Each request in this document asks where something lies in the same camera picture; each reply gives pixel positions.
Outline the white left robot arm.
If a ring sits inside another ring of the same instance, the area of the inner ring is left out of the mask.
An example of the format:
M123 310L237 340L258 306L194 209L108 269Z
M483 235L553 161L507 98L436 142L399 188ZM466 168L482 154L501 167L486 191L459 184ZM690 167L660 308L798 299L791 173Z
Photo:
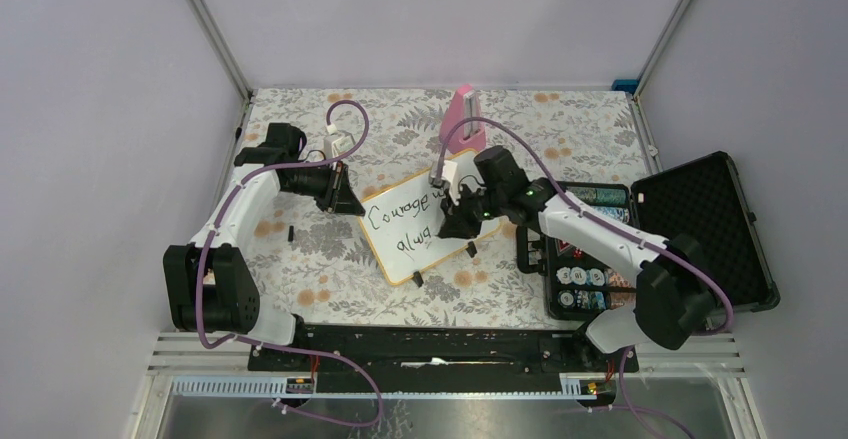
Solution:
M207 223L185 245L163 256L174 326L182 331L225 332L272 345L272 357L288 370L309 360L310 344L296 334L294 314L262 298L246 259L255 229L280 193L314 200L327 213L363 216L348 166L325 159L301 160L305 133L288 123L269 127L264 142L243 148L234 159L230 192Z

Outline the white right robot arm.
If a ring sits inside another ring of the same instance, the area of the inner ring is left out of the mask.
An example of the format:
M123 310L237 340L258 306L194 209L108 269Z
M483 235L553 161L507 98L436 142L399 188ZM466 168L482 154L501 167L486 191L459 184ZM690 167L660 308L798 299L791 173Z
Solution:
M430 184L444 192L439 237L470 240L483 222L505 217L584 251L635 285L634 304L606 310L584 326L573 345L583 369L597 371L613 352L631 345L652 342L677 350L715 308L708 278L697 267L701 250L694 239L669 240L603 216L556 180L529 179L502 146L477 154L473 164L476 190L462 185L453 161L440 157L430 170Z

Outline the yellow framed whiteboard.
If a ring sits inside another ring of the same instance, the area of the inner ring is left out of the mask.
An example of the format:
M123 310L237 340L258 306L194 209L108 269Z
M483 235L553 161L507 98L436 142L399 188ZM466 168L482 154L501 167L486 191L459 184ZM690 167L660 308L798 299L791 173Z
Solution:
M362 201L361 228L389 284L411 280L469 247L468 239L437 236L443 197L420 170Z

